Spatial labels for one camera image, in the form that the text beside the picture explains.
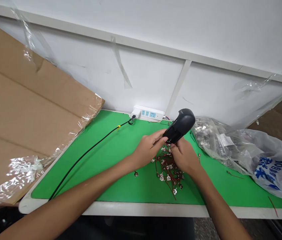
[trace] person's right hand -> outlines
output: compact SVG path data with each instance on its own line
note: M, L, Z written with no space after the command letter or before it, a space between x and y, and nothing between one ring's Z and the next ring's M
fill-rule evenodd
M181 171L190 174L190 172L198 171L202 168L192 145L184 137L176 145L171 144L171 151L174 161Z

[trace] plug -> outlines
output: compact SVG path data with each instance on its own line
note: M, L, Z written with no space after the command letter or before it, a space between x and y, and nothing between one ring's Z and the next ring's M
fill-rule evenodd
M130 116L134 116L134 118L139 118L141 114L141 109L134 108Z

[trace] white plastic bag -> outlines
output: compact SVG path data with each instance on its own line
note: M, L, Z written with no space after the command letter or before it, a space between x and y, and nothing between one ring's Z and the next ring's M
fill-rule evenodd
M269 193L282 198L282 141L261 131L243 129L239 132L263 151L253 158L254 162L259 161L253 180Z

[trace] workbench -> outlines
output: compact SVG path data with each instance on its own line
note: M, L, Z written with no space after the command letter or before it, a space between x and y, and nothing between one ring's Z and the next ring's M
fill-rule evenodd
M73 163L113 128L128 120L128 114L102 110L24 196L19 204L20 212L30 213L46 203ZM72 169L57 195L130 155L143 135L150 135L168 126L168 121L135 119L133 125L125 124L115 130ZM185 139L197 154L201 154L201 165L237 217L282 219L281 198L263 190L249 176L241 175L209 157L198 147L190 133L185 135ZM155 163L149 163L137 172L138 177L134 177L133 172L114 183L83 214L209 217L204 199L187 174L184 174L185 179L181 181L183 188L177 189L175 200L166 183L157 177Z

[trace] white power strip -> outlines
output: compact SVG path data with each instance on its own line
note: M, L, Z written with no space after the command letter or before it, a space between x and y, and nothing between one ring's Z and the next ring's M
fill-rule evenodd
M164 117L164 112L160 110L156 110L153 108L147 108L140 105L135 105L133 107L133 111L129 114L130 117L135 115L135 118L151 121L151 122L159 122Z

